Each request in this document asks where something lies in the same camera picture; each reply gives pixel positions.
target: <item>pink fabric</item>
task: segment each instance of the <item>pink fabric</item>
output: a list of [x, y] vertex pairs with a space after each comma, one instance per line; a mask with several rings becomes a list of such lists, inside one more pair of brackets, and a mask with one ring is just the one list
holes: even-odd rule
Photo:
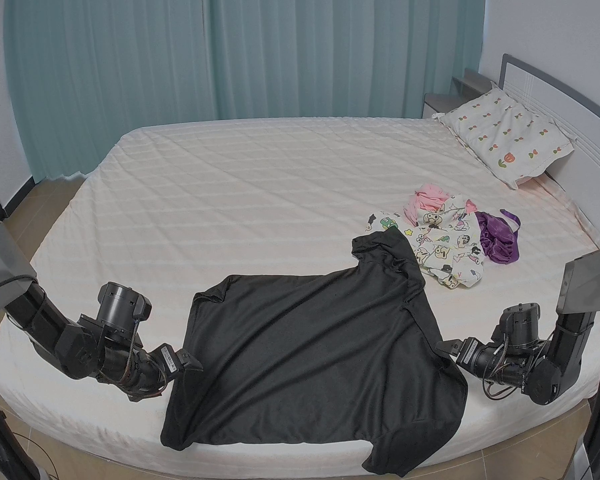
[[[440, 206], [451, 197], [438, 185], [425, 183], [422, 187], [416, 190], [415, 194], [409, 198], [407, 206], [404, 208], [404, 217], [414, 226], [418, 225], [418, 209], [435, 212], [440, 209]], [[466, 201], [466, 210], [473, 213], [478, 210], [475, 204], [469, 199]]]

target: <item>fitted sheet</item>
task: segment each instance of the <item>fitted sheet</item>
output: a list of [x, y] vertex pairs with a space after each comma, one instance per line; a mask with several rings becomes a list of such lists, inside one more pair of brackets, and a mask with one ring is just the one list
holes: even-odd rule
[[[482, 211], [522, 220], [520, 260], [485, 261], [473, 287], [451, 291], [425, 276], [444, 339], [486, 342], [502, 309], [536, 301], [545, 337], [555, 324], [564, 263], [595, 250], [573, 207], [531, 180], [513, 191], [465, 151], [442, 124], [392, 118], [238, 120], [130, 132], [88, 176], [32, 265], [69, 318], [95, 316], [99, 287], [133, 287], [153, 303], [140, 326], [145, 348], [182, 345], [194, 293], [229, 274], [316, 275], [355, 266], [351, 240], [370, 212], [399, 211], [421, 184], [462, 193]], [[519, 434], [595, 393], [600, 317], [574, 387], [548, 406], [515, 393], [490, 401], [467, 376], [455, 436], [423, 465]], [[171, 388], [129, 403], [112, 386], [74, 381], [0, 325], [0, 394], [34, 428], [121, 463], [192, 477], [328, 477], [368, 474], [366, 441], [331, 444], [160, 444]]]

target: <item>white pillow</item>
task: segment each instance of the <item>white pillow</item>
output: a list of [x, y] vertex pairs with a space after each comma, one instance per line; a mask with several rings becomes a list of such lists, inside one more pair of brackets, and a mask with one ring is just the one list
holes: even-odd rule
[[437, 119], [513, 189], [573, 151], [570, 138], [552, 119], [497, 87]]

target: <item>black baseboard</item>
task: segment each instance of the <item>black baseboard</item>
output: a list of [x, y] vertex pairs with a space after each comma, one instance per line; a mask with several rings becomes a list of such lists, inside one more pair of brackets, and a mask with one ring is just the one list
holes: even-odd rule
[[36, 186], [36, 183], [33, 181], [33, 176], [29, 178], [20, 190], [16, 192], [16, 195], [11, 198], [11, 201], [7, 203], [7, 206], [4, 207], [4, 211], [7, 213], [7, 217], [10, 216], [13, 212], [15, 212], [16, 208], [24, 198], [27, 196], [29, 192], [31, 192], [32, 188]]

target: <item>headboard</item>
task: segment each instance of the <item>headboard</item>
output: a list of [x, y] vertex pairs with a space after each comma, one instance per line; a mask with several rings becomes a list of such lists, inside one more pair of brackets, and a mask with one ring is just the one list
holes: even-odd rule
[[511, 55], [502, 56], [501, 89], [577, 136], [575, 151], [547, 173], [600, 232], [600, 106], [544, 71]]

